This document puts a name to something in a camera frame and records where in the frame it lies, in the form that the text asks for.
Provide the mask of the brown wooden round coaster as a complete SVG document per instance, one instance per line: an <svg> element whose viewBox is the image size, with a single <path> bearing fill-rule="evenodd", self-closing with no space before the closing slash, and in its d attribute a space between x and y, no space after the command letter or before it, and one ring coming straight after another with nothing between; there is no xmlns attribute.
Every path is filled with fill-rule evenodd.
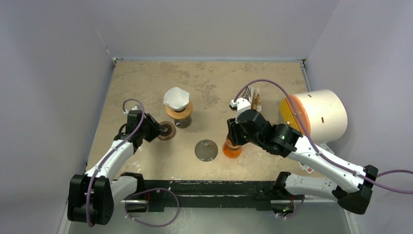
<svg viewBox="0 0 413 234"><path fill-rule="evenodd" d="M162 127L162 132L157 138L163 141L172 139L176 133L174 124L170 121L162 121L159 124Z"/></svg>

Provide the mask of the amber glass carafe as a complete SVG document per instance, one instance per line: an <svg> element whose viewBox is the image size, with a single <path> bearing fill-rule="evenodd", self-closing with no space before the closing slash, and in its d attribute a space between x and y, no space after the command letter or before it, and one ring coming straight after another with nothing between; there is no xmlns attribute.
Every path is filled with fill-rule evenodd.
<svg viewBox="0 0 413 234"><path fill-rule="evenodd" d="M229 138L223 144L223 153L228 158L237 158L242 152L241 145L233 145Z"/></svg>

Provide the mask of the wooden ring dripper stand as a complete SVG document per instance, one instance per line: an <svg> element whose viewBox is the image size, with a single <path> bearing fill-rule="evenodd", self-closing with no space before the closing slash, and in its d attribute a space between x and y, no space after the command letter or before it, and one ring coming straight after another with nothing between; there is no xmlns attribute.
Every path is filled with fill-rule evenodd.
<svg viewBox="0 0 413 234"><path fill-rule="evenodd" d="M169 106L165 107L166 112L170 118L174 120L174 125L177 128L187 128L192 122L191 113L193 111L193 103L190 101L182 111L175 111Z"/></svg>

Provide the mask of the white paper coffee filter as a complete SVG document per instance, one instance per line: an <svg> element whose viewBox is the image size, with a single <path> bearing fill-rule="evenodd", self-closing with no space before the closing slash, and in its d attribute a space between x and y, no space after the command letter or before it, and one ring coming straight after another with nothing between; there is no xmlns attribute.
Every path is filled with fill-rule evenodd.
<svg viewBox="0 0 413 234"><path fill-rule="evenodd" d="M189 104L189 92L173 87L164 94L163 104L174 111L182 111Z"/></svg>

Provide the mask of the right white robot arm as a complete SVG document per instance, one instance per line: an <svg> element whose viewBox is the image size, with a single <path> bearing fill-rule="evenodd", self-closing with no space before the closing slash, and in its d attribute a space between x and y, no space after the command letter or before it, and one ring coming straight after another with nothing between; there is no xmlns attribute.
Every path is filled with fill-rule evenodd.
<svg viewBox="0 0 413 234"><path fill-rule="evenodd" d="M377 167L362 167L345 161L311 145L306 136L287 124L272 125L255 110L246 110L238 118L226 122L227 138L233 145L252 143L271 155L297 161L325 176L322 179L281 172L273 186L277 197L318 196L337 202L349 212L366 213L378 175Z"/></svg>

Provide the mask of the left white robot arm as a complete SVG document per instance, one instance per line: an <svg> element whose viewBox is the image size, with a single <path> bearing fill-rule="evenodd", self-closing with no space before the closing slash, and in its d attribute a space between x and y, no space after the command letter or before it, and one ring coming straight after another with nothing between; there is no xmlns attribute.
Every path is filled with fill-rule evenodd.
<svg viewBox="0 0 413 234"><path fill-rule="evenodd" d="M139 173L123 173L114 180L124 163L144 141L151 142L166 132L150 114L132 110L113 138L106 154L82 175L74 175L69 184L67 218L74 222L106 225L115 206L125 197L140 199L145 194L143 177Z"/></svg>

